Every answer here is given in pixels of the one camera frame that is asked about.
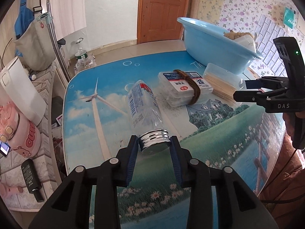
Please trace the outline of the right hand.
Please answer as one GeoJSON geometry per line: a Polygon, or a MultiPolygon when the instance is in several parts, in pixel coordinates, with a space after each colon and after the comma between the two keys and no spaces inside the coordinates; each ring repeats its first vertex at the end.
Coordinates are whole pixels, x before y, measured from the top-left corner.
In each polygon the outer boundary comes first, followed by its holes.
{"type": "Polygon", "coordinates": [[[285,121],[286,132],[292,138],[295,132],[295,117],[294,113],[283,113],[283,120],[285,121]]]}

